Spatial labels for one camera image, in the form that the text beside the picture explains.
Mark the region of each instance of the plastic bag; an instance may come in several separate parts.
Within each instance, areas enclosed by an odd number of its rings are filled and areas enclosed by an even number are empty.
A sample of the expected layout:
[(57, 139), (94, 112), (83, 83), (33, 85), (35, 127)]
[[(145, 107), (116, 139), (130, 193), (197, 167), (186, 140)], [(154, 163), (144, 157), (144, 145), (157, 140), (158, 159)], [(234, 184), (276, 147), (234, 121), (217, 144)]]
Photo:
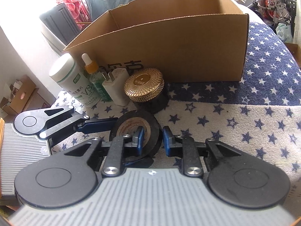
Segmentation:
[(293, 37), (290, 31), (290, 25), (279, 23), (276, 27), (277, 36), (282, 42), (293, 43)]

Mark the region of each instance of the cardboard box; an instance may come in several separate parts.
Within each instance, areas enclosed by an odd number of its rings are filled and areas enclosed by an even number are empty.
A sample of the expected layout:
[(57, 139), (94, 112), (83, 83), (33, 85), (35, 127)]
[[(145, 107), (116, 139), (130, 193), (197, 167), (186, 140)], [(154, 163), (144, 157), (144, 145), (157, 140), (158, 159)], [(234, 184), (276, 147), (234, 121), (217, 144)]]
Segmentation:
[(130, 74), (155, 67), (168, 82), (239, 81), (248, 26), (234, 0), (134, 0), (104, 13), (64, 52)]
[(38, 88), (36, 88), (33, 93), (31, 94), (29, 100), (27, 101), (26, 105), (23, 108), (23, 111), (31, 111), (37, 109), (44, 109), (50, 108), (50, 104), (47, 103), (39, 94)]
[(36, 88), (36, 85), (29, 77), (26, 77), (22, 82), (22, 86), (16, 93), (11, 103), (8, 102), (7, 98), (3, 98), (0, 103), (0, 108), (2, 108), (8, 115), (20, 114), (29, 97)]

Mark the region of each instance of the black tape roll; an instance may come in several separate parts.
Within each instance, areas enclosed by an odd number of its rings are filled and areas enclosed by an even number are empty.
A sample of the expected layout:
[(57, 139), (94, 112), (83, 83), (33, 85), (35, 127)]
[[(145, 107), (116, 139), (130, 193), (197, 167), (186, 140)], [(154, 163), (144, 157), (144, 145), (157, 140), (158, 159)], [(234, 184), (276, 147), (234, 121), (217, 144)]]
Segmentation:
[(109, 140), (116, 136), (133, 134), (138, 126), (144, 127), (144, 143), (141, 156), (131, 156), (126, 161), (136, 161), (145, 156), (153, 157), (162, 143), (162, 129), (157, 119), (145, 110), (134, 110), (122, 115), (112, 128)]

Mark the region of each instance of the green liquid bottle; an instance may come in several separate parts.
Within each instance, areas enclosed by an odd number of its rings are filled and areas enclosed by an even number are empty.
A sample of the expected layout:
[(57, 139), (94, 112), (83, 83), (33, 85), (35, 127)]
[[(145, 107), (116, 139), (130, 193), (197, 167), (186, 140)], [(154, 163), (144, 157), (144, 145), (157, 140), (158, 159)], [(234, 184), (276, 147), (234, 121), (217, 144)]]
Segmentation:
[(84, 53), (82, 55), (82, 59), (85, 62), (85, 69), (90, 74), (89, 80), (96, 88), (97, 92), (101, 96), (102, 100), (105, 102), (112, 101), (111, 97), (107, 93), (107, 91), (102, 86), (102, 83), (104, 82), (105, 78), (102, 75), (98, 64), (95, 61), (92, 61), (88, 54)]

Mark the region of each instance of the bed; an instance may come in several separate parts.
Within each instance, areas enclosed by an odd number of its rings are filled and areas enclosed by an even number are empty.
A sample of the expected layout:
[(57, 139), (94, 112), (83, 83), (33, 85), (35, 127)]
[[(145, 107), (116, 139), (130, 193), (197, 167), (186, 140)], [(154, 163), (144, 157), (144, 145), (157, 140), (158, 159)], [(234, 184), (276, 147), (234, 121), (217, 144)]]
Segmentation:
[[(196, 141), (214, 137), (286, 172), (291, 189), (284, 206), (301, 215), (301, 71), (286, 46), (251, 10), (246, 61), (240, 82), (168, 84), (170, 101), (157, 113), (160, 125)], [(120, 117), (134, 110), (100, 101), (86, 108), (66, 91), (53, 106), (74, 105), (91, 118)], [(109, 132), (75, 133), (53, 148), (67, 149), (92, 137), (108, 140)], [(180, 158), (168, 158), (160, 149), (152, 167), (177, 167)]]

